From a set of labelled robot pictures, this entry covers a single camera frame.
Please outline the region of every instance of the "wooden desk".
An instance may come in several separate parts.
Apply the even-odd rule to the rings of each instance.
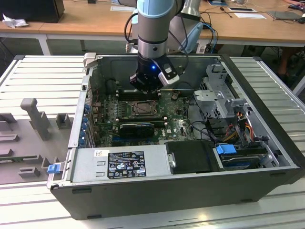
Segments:
[[[40,33],[123,36],[131,12],[111,11],[111,3],[64,1],[65,12],[59,23],[44,23]]]
[[[259,8],[250,3],[246,4],[248,8],[253,8],[256,11],[287,11],[290,10],[288,6],[278,7],[285,5],[286,2],[282,0],[249,0],[255,2],[257,6],[264,6],[266,8]],[[207,2],[202,2],[200,10],[207,12],[223,12],[219,7],[211,9]],[[298,10],[293,11],[296,14],[302,15]],[[234,13],[230,13],[233,18],[228,14],[213,14],[211,13],[211,21],[213,28],[218,31],[219,43],[230,44],[256,44],[268,45],[271,43],[273,46],[301,46],[305,44],[305,25],[298,22],[285,23],[280,20],[273,20],[267,13],[260,13],[267,19],[248,19],[238,18]],[[204,20],[209,22],[208,15],[202,14]],[[206,39],[211,37],[210,31],[203,31],[200,38]]]
[[[259,8],[251,2],[266,8]],[[288,6],[277,8],[285,4],[282,0],[249,0],[246,6],[257,11],[286,11]],[[64,6],[65,13],[59,23],[30,22],[29,27],[16,29],[0,24],[0,37],[36,38],[45,55],[51,54],[48,39],[124,41],[123,29],[131,12],[110,11],[112,4],[105,2],[88,4],[87,1],[64,0]],[[290,24],[284,21],[273,21],[267,13],[262,13],[266,20],[238,18],[233,13],[231,13],[233,16],[231,19],[227,14],[221,13],[219,7],[211,8],[214,6],[202,1],[201,11],[220,13],[210,14],[213,27],[219,34],[218,43],[220,44],[292,47],[305,45],[305,25],[298,22]],[[301,15],[301,12],[297,10],[293,12]],[[209,21],[207,14],[203,14],[203,18]],[[211,32],[203,31],[199,43],[205,45],[210,38]]]

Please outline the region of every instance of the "white plastic bag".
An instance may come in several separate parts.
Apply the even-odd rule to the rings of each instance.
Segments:
[[[27,22],[24,19],[12,19],[9,17],[6,17],[4,14],[2,22],[9,27],[16,28],[16,27],[22,27],[22,26],[28,26]]]

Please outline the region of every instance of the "power supply label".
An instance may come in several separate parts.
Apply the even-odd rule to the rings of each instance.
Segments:
[[[107,176],[109,179],[145,177],[144,152],[109,153]]]

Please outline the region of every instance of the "motherboard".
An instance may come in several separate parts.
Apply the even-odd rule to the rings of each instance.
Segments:
[[[179,91],[163,90],[150,99],[133,93],[102,96],[93,104],[97,147],[195,140],[186,119],[190,97]]]

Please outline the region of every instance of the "person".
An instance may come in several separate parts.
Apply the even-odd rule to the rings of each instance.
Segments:
[[[304,7],[305,3],[298,1],[298,0],[283,0],[289,4],[294,4],[296,6]],[[289,79],[289,74],[287,72],[287,66],[289,59],[296,53],[300,51],[300,48],[294,48],[294,47],[282,47],[282,56],[281,56],[281,62],[277,70],[277,76],[287,85],[289,85],[291,82]]]

